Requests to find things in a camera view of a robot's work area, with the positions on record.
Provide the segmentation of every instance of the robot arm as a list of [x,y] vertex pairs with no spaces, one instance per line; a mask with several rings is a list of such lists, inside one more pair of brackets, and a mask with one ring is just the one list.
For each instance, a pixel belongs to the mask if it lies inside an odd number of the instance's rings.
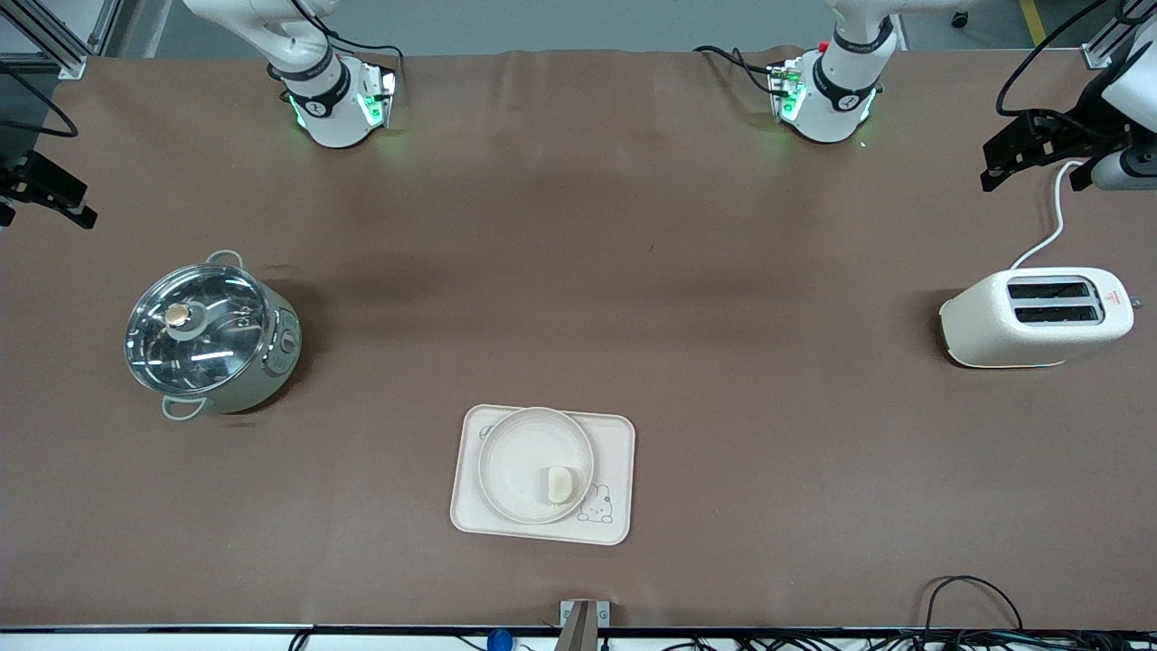
[[868,118],[879,74],[896,51],[891,15],[963,9],[972,0],[824,0],[835,14],[835,32],[824,50],[811,50],[773,71],[776,117],[819,142],[852,135]]
[[1127,57],[1085,87],[1073,109],[1020,112],[985,143],[985,191],[1012,173],[1069,157],[1088,157],[1074,190],[1157,190],[1157,16],[1137,31]]
[[297,123],[319,145],[349,147],[388,123],[395,73],[336,53],[315,20],[332,14],[338,0],[185,0],[185,5],[270,60],[289,89]]

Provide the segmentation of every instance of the white plate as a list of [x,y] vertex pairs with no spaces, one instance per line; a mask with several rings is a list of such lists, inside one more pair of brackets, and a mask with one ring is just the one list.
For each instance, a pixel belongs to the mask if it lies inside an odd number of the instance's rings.
[[[561,466],[574,473],[569,501],[546,500],[546,473]],[[578,508],[595,475],[590,438],[573,419],[545,407],[531,407],[500,421],[486,437],[478,458],[482,495],[495,511],[523,525],[560,520]]]

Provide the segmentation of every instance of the table surface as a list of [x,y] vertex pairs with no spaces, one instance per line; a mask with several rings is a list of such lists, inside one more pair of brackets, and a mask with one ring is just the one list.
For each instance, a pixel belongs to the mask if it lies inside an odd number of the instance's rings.
[[[971,371],[939,303],[1052,228],[1052,170],[981,192],[1016,52],[902,53],[847,142],[775,125],[699,54],[407,61],[393,133],[326,150],[251,60],[94,60],[42,149],[101,212],[0,244],[0,621],[909,626],[936,577],[1030,627],[1152,628],[1157,330]],[[771,54],[756,57],[767,60]],[[1047,53],[1011,105],[1089,79]],[[1036,264],[1157,301],[1157,198],[1066,197]],[[300,311],[278,399],[169,423],[127,315],[220,247]],[[479,404],[621,414],[631,534],[465,534]],[[944,626],[1007,626],[956,586]]]

